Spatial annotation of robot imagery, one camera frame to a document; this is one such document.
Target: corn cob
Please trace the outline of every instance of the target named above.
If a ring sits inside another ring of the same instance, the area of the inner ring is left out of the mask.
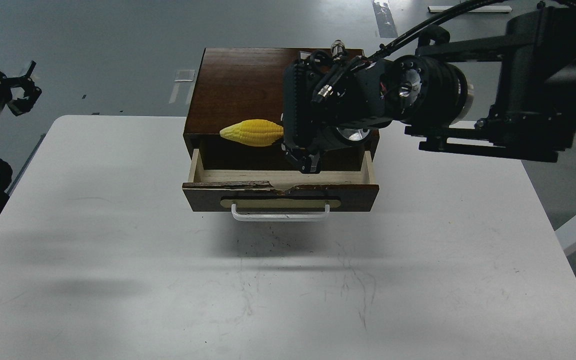
[[[284,128],[272,121],[254,118],[221,129],[219,136],[247,146],[270,146],[284,136]]]

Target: gray floor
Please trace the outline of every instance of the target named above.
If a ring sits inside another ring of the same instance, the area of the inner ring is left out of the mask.
[[[395,29],[402,34],[426,19],[427,5],[454,3],[390,0]],[[454,41],[501,35],[506,21],[533,10],[537,1],[508,4],[511,14],[466,14],[445,27]],[[0,2],[0,70],[16,75],[35,60],[43,89],[29,114],[15,118],[4,110],[0,158],[18,173],[41,134],[66,114],[185,116],[191,84],[181,84],[170,103],[174,76],[198,69],[206,47],[327,48],[342,39],[370,54],[391,40],[378,36],[372,0]],[[395,57],[413,50],[407,46]],[[476,120],[494,102],[499,66],[459,67],[475,85],[470,120]],[[388,141],[388,130],[382,133]],[[524,166],[557,229],[576,214],[576,139],[557,164]],[[576,253],[569,261],[576,274]]]

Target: table surface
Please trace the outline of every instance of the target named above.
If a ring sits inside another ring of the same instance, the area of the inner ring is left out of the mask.
[[[576,358],[576,280],[521,162],[417,150],[371,212],[192,212],[184,118],[64,116],[0,216],[3,359]]]

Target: wooden drawer box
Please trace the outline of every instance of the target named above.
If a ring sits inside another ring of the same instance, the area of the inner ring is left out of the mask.
[[[379,134],[361,148],[325,153],[322,172],[305,175],[281,144],[252,147],[222,139],[219,130],[247,119],[281,124],[284,69],[311,48],[206,48],[183,130],[192,158],[183,193],[195,212],[297,212],[323,208],[368,212],[379,186],[372,157]],[[350,50],[359,55],[361,50]]]

